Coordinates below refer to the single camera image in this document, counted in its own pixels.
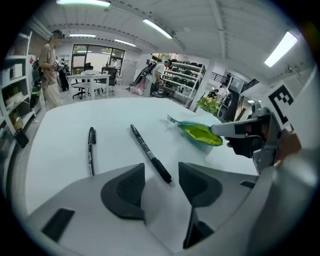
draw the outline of green plastic bag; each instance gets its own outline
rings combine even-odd
[[[214,135],[210,130],[210,126],[192,121],[177,121],[169,115],[167,119],[197,142],[210,146],[221,146],[223,144],[222,138]]]

